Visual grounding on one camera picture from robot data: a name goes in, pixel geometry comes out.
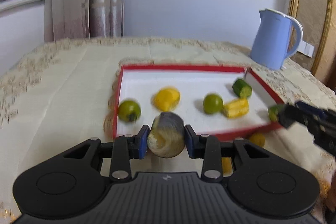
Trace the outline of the cream embroidered tablecloth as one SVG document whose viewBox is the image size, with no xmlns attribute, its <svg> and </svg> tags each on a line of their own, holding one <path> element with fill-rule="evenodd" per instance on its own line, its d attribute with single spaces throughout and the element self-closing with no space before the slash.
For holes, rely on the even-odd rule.
<svg viewBox="0 0 336 224">
<path fill-rule="evenodd" d="M 1 223 L 19 216 L 14 180 L 24 170 L 96 136 L 107 141 L 120 66 L 212 64 L 251 67 L 283 100 L 335 108 L 335 94 L 287 60 L 270 71 L 227 42 L 162 38 L 61 40 L 37 47 L 1 77 Z"/>
</svg>

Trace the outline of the small green tomato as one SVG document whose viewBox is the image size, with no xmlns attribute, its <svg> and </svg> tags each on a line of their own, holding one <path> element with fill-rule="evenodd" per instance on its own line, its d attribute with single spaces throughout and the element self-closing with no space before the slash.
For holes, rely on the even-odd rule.
<svg viewBox="0 0 336 224">
<path fill-rule="evenodd" d="M 136 122 L 140 116 L 140 105 L 133 100 L 124 100 L 118 106 L 118 117 L 124 122 Z"/>
</svg>

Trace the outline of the gold mirror frame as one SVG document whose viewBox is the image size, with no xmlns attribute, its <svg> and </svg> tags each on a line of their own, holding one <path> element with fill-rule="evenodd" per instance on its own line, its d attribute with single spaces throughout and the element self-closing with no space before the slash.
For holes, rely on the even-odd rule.
<svg viewBox="0 0 336 224">
<path fill-rule="evenodd" d="M 335 79 L 335 0 L 290 0 L 289 15 L 303 26 L 303 41 L 313 46 L 312 56 L 291 57 L 323 84 Z"/>
</svg>

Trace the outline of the white wall socket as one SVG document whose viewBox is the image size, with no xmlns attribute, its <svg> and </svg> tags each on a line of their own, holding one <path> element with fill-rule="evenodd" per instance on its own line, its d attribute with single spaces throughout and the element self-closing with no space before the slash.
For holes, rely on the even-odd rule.
<svg viewBox="0 0 336 224">
<path fill-rule="evenodd" d="M 314 53 L 314 46 L 302 40 L 299 44 L 298 52 L 309 58 L 312 58 Z"/>
</svg>

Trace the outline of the yellow green fruit piece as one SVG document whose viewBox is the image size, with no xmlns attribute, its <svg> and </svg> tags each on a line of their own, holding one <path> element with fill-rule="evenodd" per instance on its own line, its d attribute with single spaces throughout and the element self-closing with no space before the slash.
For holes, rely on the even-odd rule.
<svg viewBox="0 0 336 224">
<path fill-rule="evenodd" d="M 248 140 L 249 140 L 251 143 L 253 143 L 253 144 L 255 144 L 255 145 L 257 145 L 257 146 L 259 146 L 259 147 L 261 147 L 261 148 L 263 148 L 264 145 L 265 145 L 265 136 L 264 136 L 263 133 L 260 133 L 260 132 L 256 132 L 256 133 L 252 134 L 252 135 L 248 138 Z"/>
</svg>

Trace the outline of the green lime fruit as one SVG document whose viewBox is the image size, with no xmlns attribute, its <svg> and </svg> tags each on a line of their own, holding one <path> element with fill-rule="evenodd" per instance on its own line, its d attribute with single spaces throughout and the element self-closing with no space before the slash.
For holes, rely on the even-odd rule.
<svg viewBox="0 0 336 224">
<path fill-rule="evenodd" d="M 216 114 L 223 108 L 223 99 L 216 93 L 207 94 L 203 100 L 203 111 L 206 114 Z"/>
</svg>

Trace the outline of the yellow fruit chunk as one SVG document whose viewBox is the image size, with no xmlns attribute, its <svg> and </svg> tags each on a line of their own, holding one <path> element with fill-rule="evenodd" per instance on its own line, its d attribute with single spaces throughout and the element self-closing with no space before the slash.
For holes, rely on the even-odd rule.
<svg viewBox="0 0 336 224">
<path fill-rule="evenodd" d="M 238 118 L 249 112 L 249 103 L 245 98 L 239 98 L 223 105 L 222 113 L 227 118 Z"/>
</svg>

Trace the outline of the red shallow cardboard box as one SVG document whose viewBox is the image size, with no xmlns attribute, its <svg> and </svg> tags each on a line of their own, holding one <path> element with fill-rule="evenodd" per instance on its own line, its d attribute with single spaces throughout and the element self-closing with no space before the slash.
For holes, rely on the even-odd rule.
<svg viewBox="0 0 336 224">
<path fill-rule="evenodd" d="M 203 111 L 203 99 L 216 93 L 224 103 L 236 99 L 232 85 L 244 79 L 252 87 L 248 114 L 238 118 L 226 118 L 217 113 L 207 115 Z M 105 130 L 112 137 L 135 134 L 142 125 L 151 125 L 159 110 L 153 105 L 153 97 L 163 88 L 176 88 L 181 99 L 174 113 L 197 134 L 215 135 L 220 140 L 247 137 L 254 132 L 270 132 L 281 126 L 270 121 L 268 107 L 282 103 L 282 99 L 266 82 L 249 67 L 191 64 L 129 64 L 122 65 L 111 100 L 111 123 Z M 124 100 L 134 100 L 141 108 L 141 116 L 135 123 L 119 120 L 117 109 Z"/>
</svg>

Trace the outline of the small yellow-brown fruit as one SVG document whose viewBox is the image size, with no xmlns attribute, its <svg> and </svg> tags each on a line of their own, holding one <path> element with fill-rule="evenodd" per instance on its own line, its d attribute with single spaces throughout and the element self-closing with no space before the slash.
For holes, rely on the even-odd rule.
<svg viewBox="0 0 336 224">
<path fill-rule="evenodd" d="M 231 174 L 232 173 L 232 164 L 230 157 L 222 158 L 222 170 L 223 174 Z"/>
</svg>

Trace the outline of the blue electric kettle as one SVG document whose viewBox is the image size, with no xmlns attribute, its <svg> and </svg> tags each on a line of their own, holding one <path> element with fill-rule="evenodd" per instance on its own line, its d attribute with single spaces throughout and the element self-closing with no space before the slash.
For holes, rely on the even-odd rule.
<svg viewBox="0 0 336 224">
<path fill-rule="evenodd" d="M 277 10 L 264 9 L 259 14 L 260 26 L 249 56 L 270 70 L 279 70 L 297 52 L 303 27 L 296 18 Z"/>
</svg>

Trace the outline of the yellow rounded fruit piece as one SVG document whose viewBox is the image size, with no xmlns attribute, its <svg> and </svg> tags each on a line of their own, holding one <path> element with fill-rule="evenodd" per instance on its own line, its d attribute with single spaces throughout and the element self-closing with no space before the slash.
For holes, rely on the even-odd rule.
<svg viewBox="0 0 336 224">
<path fill-rule="evenodd" d="M 153 97 L 153 105 L 160 111 L 174 110 L 181 99 L 181 94 L 176 88 L 163 88 Z"/>
</svg>

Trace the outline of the green cucumber piece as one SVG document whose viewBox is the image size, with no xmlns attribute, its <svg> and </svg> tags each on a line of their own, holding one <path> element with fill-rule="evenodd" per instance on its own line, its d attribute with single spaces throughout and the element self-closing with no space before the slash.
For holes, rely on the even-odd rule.
<svg viewBox="0 0 336 224">
<path fill-rule="evenodd" d="M 268 107 L 268 115 L 271 122 L 278 122 L 278 114 L 284 106 L 284 104 L 276 104 Z"/>
<path fill-rule="evenodd" d="M 244 79 L 237 79 L 232 85 L 232 90 L 239 98 L 248 99 L 252 95 L 252 87 Z"/>
</svg>

